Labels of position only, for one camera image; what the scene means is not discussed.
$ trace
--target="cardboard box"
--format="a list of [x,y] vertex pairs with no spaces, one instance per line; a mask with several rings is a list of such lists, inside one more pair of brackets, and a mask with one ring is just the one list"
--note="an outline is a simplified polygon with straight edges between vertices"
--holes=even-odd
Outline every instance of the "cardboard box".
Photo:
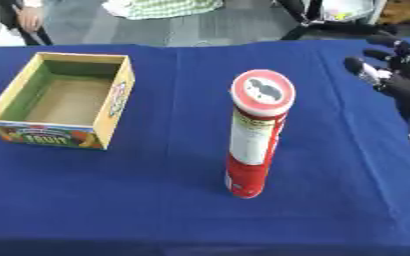
[[0,137],[107,149],[134,81],[128,56],[36,53],[0,95]]

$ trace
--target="gray carpet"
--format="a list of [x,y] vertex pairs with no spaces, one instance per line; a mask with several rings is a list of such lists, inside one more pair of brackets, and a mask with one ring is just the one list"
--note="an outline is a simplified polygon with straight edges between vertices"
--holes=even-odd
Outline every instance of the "gray carpet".
[[[226,0],[213,12],[172,19],[130,21],[109,15],[105,0],[46,0],[45,27],[56,44],[133,43],[150,46],[215,46],[274,41],[296,22],[270,0]],[[410,25],[401,26],[410,36]],[[303,39],[352,38],[313,33]]]

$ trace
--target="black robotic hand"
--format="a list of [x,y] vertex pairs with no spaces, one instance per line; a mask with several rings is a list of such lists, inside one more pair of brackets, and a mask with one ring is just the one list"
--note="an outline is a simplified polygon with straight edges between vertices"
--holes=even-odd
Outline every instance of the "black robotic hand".
[[373,88],[395,99],[401,116],[409,125],[410,138],[410,43],[391,36],[373,36],[367,40],[394,49],[387,53],[375,49],[364,50],[364,55],[387,62],[386,68],[373,67],[359,58],[346,58],[346,69]]
[[364,55],[386,61],[389,69],[410,79],[410,43],[393,36],[372,36],[367,39],[371,44],[382,45],[393,49],[394,53],[376,49],[364,50]]
[[359,58],[346,58],[345,67],[354,75],[373,85],[373,88],[396,100],[401,116],[410,119],[410,43],[392,36],[372,36],[367,39],[394,49],[388,53],[375,49],[364,50],[364,55],[385,61],[386,68],[372,67]]

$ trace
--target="green cloth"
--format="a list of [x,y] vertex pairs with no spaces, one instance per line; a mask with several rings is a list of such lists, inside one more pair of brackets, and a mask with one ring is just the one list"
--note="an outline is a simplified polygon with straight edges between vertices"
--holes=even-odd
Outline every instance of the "green cloth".
[[212,11],[222,5],[222,0],[132,0],[126,6],[126,18],[142,20],[193,15]]

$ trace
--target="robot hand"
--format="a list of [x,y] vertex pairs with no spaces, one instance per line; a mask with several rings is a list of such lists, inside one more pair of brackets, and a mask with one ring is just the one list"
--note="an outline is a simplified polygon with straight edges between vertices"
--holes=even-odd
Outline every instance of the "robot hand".
[[370,44],[382,45],[393,49],[394,54],[376,49],[364,50],[364,55],[386,61],[393,73],[410,79],[410,43],[393,36],[377,35],[367,39]]
[[359,58],[346,58],[346,69],[373,88],[395,99],[401,116],[409,125],[410,137],[410,43],[391,36],[373,36],[367,39],[394,49],[394,54],[367,49],[364,55],[387,62],[387,68],[373,67]]
[[373,88],[393,97],[401,116],[410,119],[410,44],[391,36],[373,36],[368,42],[394,47],[395,54],[367,49],[364,54],[387,62],[387,68],[374,68],[359,58],[346,58],[346,69]]

